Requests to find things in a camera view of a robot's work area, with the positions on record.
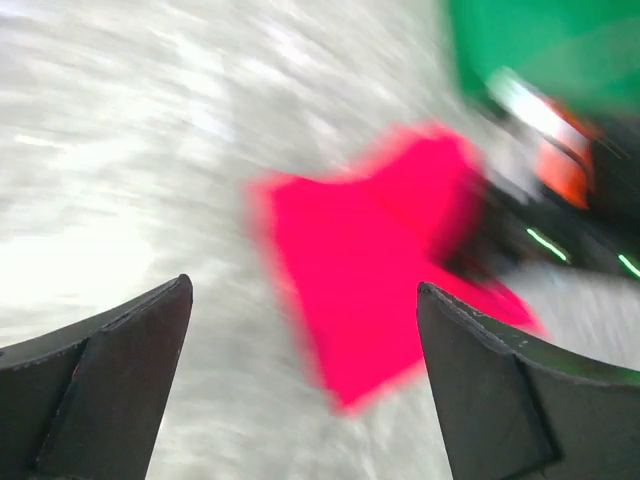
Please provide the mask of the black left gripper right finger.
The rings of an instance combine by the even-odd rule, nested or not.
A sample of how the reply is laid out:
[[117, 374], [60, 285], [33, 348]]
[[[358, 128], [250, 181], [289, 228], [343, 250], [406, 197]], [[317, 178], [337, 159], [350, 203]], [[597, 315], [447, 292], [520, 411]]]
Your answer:
[[488, 317], [433, 284], [417, 320], [455, 479], [636, 479], [639, 374]]

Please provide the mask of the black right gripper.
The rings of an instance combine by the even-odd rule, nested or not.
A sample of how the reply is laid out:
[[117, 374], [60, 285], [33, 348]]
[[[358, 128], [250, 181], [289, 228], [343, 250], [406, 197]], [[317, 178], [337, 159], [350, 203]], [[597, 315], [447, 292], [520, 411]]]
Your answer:
[[509, 160], [479, 192], [481, 216], [453, 256], [454, 268], [493, 273], [533, 260], [638, 279], [639, 119], [588, 121], [598, 131], [588, 208], [571, 206], [537, 178], [542, 134], [523, 129], [507, 148]]

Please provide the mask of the crimson red t shirt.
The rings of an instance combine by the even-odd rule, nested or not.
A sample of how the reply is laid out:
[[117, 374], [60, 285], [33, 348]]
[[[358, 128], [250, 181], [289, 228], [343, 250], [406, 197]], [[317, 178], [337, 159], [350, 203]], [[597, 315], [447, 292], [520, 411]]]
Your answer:
[[311, 376], [335, 411], [358, 411], [423, 367], [421, 282], [542, 332], [506, 286], [466, 280], [446, 266], [479, 223], [486, 184], [480, 151], [430, 125], [390, 131], [351, 171], [273, 173], [249, 186], [254, 238]]

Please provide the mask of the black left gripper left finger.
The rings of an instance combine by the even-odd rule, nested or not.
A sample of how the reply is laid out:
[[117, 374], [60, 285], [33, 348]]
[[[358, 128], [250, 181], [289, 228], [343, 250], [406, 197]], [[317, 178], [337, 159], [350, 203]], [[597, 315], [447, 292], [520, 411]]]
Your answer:
[[2, 348], [2, 478], [145, 478], [192, 303], [180, 275]]

